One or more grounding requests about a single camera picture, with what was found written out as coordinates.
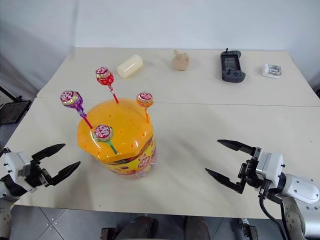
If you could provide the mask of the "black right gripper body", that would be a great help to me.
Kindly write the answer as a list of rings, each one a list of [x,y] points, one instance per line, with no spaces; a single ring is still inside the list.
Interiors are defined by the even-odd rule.
[[[252,156],[251,159],[247,160],[246,163],[241,165],[238,174],[238,178],[240,179],[238,184],[241,187],[241,190],[245,188],[246,184],[254,188],[260,187],[263,184],[263,180],[258,177],[256,169],[259,163],[258,158],[261,153],[261,148],[241,147],[239,150]]]

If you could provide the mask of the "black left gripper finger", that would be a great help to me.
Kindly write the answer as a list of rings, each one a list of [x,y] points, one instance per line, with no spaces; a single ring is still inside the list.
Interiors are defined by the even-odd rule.
[[[66,145],[65,143],[59,143],[59,144],[55,144],[55,145],[46,147],[46,148],[42,149],[41,151],[33,154],[31,156],[31,158],[32,158],[33,161],[35,161],[35,162],[37,162],[39,164],[42,159],[49,158],[50,156],[56,154],[65,145]]]
[[[50,178],[50,180],[48,181],[49,185],[56,186],[57,184],[68,178],[79,167],[80,164],[81,162],[78,161],[60,170],[56,176]]]

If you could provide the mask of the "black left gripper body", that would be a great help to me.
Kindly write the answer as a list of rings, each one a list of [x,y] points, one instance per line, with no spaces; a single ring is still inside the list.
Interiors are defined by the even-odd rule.
[[[39,186],[48,187],[52,183],[52,177],[45,168],[40,167],[40,162],[32,160],[30,162],[30,172],[25,181],[33,188]]]

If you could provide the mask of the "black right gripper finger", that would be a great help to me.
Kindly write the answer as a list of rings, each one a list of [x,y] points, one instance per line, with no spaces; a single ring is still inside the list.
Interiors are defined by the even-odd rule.
[[[230,179],[216,171],[205,168],[206,172],[211,175],[217,182],[236,191],[239,194],[242,194],[246,185],[246,180],[244,177],[240,178],[240,182],[231,182]]]
[[[224,145],[225,147],[232,149],[234,151],[241,151],[249,154],[250,156],[254,156],[256,152],[256,148],[246,145],[244,143],[235,141],[235,140],[227,140],[227,139],[218,139],[218,143]]]

